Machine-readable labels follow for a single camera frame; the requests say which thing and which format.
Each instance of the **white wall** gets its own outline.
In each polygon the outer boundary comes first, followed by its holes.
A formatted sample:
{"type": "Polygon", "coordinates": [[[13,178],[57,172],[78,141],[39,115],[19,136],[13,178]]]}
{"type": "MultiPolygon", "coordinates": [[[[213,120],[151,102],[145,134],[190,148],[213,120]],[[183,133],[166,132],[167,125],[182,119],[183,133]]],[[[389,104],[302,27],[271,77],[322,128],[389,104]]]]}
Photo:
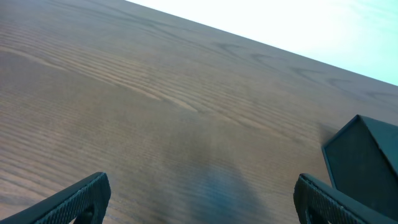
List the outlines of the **white wall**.
{"type": "Polygon", "coordinates": [[[396,0],[129,0],[398,85],[396,0]]]}

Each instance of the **wooden table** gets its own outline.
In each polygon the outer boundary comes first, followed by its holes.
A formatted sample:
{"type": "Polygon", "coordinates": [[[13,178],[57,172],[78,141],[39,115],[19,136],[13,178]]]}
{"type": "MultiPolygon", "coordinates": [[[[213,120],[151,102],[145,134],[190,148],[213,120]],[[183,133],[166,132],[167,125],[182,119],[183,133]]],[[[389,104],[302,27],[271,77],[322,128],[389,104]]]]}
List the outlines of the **wooden table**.
{"type": "Polygon", "coordinates": [[[104,223],[298,223],[321,143],[397,112],[396,86],[133,3],[0,1],[0,219],[104,171],[104,223]]]}

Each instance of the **wood grain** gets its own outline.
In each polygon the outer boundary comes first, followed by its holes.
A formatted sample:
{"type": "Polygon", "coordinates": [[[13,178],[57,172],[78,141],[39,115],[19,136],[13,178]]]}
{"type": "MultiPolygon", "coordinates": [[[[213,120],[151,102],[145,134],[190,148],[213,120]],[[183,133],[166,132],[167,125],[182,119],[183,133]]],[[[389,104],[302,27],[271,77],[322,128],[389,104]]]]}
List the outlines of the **wood grain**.
{"type": "Polygon", "coordinates": [[[398,124],[398,88],[122,0],[0,2],[0,218],[104,171],[105,223],[298,223],[358,113],[398,124]]]}

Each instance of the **dark green box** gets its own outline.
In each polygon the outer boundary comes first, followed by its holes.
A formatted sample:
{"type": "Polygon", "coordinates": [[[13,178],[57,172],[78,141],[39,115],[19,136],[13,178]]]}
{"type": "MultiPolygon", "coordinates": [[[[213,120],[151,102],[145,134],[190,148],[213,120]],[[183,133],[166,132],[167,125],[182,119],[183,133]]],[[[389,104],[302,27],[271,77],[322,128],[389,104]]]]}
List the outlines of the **dark green box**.
{"type": "Polygon", "coordinates": [[[323,147],[334,188],[398,220],[398,127],[357,115],[323,147]]]}

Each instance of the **black plastic part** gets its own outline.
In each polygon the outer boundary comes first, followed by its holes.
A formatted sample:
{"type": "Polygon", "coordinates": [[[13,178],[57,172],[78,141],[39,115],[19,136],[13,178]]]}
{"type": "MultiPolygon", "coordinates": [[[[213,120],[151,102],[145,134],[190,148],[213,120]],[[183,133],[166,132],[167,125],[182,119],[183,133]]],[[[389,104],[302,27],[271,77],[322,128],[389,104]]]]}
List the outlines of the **black plastic part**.
{"type": "Polygon", "coordinates": [[[300,174],[293,198],[301,224],[398,224],[308,174],[300,174]]]}
{"type": "Polygon", "coordinates": [[[31,223],[102,223],[111,197],[108,177],[97,172],[65,190],[27,208],[0,224],[31,223]]]}
{"type": "Polygon", "coordinates": [[[357,115],[323,146],[334,188],[398,220],[398,127],[357,115]]]}

